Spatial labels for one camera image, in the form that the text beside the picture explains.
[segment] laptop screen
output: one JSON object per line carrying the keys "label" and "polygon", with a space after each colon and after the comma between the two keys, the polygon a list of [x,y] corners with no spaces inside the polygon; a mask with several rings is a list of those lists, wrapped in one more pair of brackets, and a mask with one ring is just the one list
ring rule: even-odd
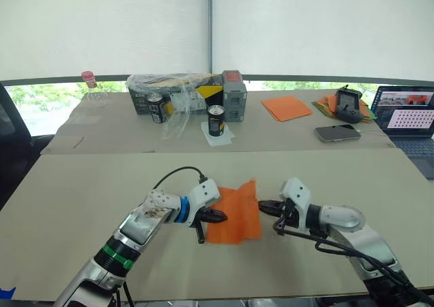
{"label": "laptop screen", "polygon": [[391,136],[432,136],[434,87],[379,87],[372,112]]}

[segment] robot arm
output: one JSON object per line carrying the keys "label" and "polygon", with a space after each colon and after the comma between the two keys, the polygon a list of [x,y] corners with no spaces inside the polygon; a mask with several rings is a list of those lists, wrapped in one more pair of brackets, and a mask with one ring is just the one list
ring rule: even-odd
{"label": "robot arm", "polygon": [[[298,178],[285,182],[279,194],[283,201],[259,202],[262,212],[279,218],[273,227],[278,234],[289,233],[284,230],[285,226],[298,228],[301,232],[309,230],[311,236],[297,232],[291,234],[317,241],[315,248],[319,251],[348,255],[357,276],[377,306],[428,306],[421,301],[429,298],[411,285],[387,242],[366,224],[359,210],[311,204],[311,192]],[[325,240],[327,237],[335,240],[336,247],[340,245],[350,253],[322,249],[320,245],[329,242]]]}
{"label": "robot arm", "polygon": [[213,180],[200,183],[187,197],[152,190],[77,273],[54,306],[108,306],[114,292],[124,284],[127,273],[163,223],[196,228],[199,243],[203,243],[201,222],[227,219],[221,211],[209,208],[219,198]]}

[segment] laptop keyboard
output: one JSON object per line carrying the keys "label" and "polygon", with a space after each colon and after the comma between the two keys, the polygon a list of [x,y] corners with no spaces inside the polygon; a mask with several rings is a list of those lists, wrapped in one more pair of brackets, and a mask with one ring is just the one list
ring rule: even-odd
{"label": "laptop keyboard", "polygon": [[409,157],[434,157],[434,141],[432,139],[394,140],[393,142]]}

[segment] smartphone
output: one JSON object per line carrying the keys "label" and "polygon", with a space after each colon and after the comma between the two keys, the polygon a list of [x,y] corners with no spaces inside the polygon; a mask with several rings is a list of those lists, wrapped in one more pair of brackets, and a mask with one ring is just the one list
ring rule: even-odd
{"label": "smartphone", "polygon": [[317,127],[315,134],[322,142],[358,140],[360,133],[350,124]]}

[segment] blue ring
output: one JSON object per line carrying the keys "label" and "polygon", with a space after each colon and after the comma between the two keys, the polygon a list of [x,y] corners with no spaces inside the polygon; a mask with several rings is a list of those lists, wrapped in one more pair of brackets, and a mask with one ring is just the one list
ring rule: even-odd
{"label": "blue ring", "polygon": [[187,210],[187,205],[189,204],[189,199],[187,197],[184,197],[181,199],[181,212],[179,213],[179,216],[176,218],[174,222],[184,222],[185,213]]}

